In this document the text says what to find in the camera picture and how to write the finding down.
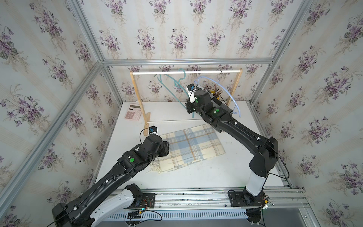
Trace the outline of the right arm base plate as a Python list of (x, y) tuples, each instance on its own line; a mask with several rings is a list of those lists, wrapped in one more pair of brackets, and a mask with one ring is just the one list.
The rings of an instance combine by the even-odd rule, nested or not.
[(229, 190), (227, 192), (232, 207), (264, 207), (269, 197), (261, 191), (253, 196), (246, 189), (243, 191)]

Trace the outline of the light blue clothes hanger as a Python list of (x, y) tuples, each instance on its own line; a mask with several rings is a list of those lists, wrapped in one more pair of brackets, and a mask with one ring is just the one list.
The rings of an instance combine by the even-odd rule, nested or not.
[(225, 88), (225, 87), (223, 87), (218, 81), (216, 81), (216, 80), (214, 80), (214, 79), (212, 79), (212, 78), (209, 78), (209, 77), (206, 77), (206, 76), (200, 76), (200, 77), (197, 77), (195, 80), (194, 80), (194, 83), (195, 83), (195, 85), (198, 85), (199, 84), (199, 80), (200, 79), (206, 79), (206, 80), (209, 80), (209, 81), (212, 81), (214, 84), (216, 84), (217, 86), (219, 86), (228, 96), (229, 96), (229, 99), (231, 100), (231, 101), (233, 101), (233, 103), (235, 104), (235, 108), (237, 108), (237, 111), (235, 112), (234, 110), (233, 110), (233, 114), (238, 114), (239, 115), (239, 117), (241, 117), (242, 116), (242, 114), (241, 114), (241, 110), (240, 110), (240, 108), (239, 108), (239, 106), (238, 106), (238, 104), (237, 104), (237, 102), (236, 102), (236, 100), (233, 98), (233, 96), (232, 96), (232, 94), (230, 93), (230, 92), (228, 92), (228, 90)]

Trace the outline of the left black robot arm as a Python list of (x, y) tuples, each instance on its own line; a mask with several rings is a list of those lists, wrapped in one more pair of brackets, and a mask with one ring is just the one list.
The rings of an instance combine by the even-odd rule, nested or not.
[(90, 227), (97, 221), (96, 209), (118, 187), (143, 171), (158, 157), (169, 154), (169, 142), (157, 134), (147, 136), (142, 144), (126, 151), (107, 174), (82, 195), (69, 203), (58, 203), (52, 209), (54, 224), (57, 227)]

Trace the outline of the cream blue plaid scarf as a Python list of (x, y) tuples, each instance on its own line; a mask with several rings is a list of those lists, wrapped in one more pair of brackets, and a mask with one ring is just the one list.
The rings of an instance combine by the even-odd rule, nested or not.
[(226, 153), (215, 129), (208, 124), (166, 133), (161, 138), (169, 143), (169, 154), (151, 163), (153, 170), (159, 174)]

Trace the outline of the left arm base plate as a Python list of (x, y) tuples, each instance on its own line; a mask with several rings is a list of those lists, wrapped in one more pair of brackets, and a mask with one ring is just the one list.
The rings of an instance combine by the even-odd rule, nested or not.
[(155, 207), (155, 193), (144, 193), (134, 183), (125, 187), (132, 194), (133, 202), (128, 209), (147, 209)]

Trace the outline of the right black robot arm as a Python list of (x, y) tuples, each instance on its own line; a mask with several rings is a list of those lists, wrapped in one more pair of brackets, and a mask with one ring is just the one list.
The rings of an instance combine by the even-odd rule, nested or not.
[(233, 118), (232, 109), (219, 101), (204, 88), (194, 84), (187, 87), (188, 99), (186, 109), (188, 113), (196, 112), (218, 132), (226, 132), (253, 155), (249, 163), (251, 174), (245, 187), (249, 196), (258, 196), (271, 169), (278, 161), (278, 142), (275, 138), (266, 138), (247, 128)]

